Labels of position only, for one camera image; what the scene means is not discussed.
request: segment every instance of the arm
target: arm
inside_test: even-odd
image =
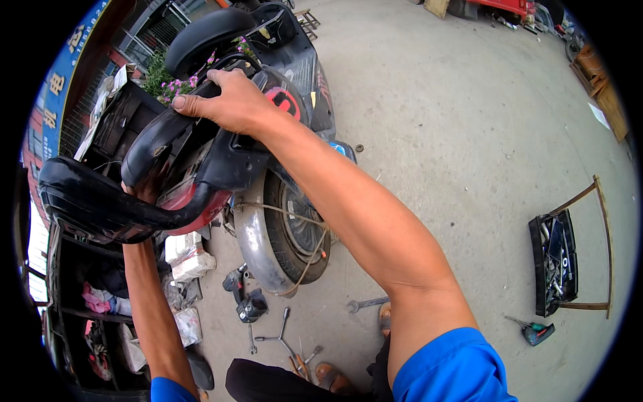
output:
[[[221,86],[221,96],[178,96],[175,109],[251,135],[268,147],[391,298],[391,385],[406,360],[428,342],[452,329],[477,329],[439,244],[404,204],[275,107],[240,71],[209,71],[208,78]],[[386,225],[379,221],[384,216]]]
[[[159,177],[164,176],[167,166],[163,167]],[[142,183],[139,190],[128,187],[125,191],[145,202],[153,203],[157,194],[156,181]],[[123,257],[132,319],[141,349],[150,366],[152,379],[171,379],[198,400],[179,329],[161,289],[152,241],[147,239],[139,244],[123,244]]]

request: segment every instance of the wooden stool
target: wooden stool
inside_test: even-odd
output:
[[[297,21],[299,21],[299,25],[302,26],[303,31],[306,33],[306,36],[308,36],[308,39],[310,40],[317,39],[317,34],[312,31],[309,23],[306,22],[306,20],[302,18],[302,19],[298,19]]]
[[[302,10],[302,11],[297,11],[296,13],[294,13],[294,16],[295,17],[300,17],[300,16],[303,17],[306,20],[306,22],[303,23],[302,26],[309,26],[310,28],[312,28],[314,30],[317,29],[317,26],[322,24],[320,22],[320,20],[318,20],[317,18],[315,18],[315,16],[313,14],[311,14],[311,9],[310,8],[306,8],[305,10]]]

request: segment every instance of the hand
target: hand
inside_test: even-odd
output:
[[[145,201],[148,204],[154,204],[159,195],[161,184],[167,175],[170,163],[165,162],[162,168],[155,167],[146,178],[142,179],[134,188],[128,187],[121,182],[123,191]]]
[[[239,68],[211,69],[208,79],[221,87],[220,96],[178,95],[172,101],[174,110],[186,116],[210,119],[228,131],[250,136],[261,134],[275,114],[284,113]]]

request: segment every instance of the metal fender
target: metal fender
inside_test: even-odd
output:
[[[266,170],[246,190],[236,192],[234,205],[241,203],[264,203],[264,180]],[[262,288],[275,294],[287,291],[294,283],[282,270],[275,257],[268,233],[264,209],[258,206],[240,206],[235,209],[235,229],[241,255]],[[285,297],[291,298],[297,289]]]

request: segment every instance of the fingernail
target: fingernail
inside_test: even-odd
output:
[[[182,109],[183,106],[185,106],[185,96],[183,95],[175,96],[174,100],[172,101],[172,107],[174,109]]]

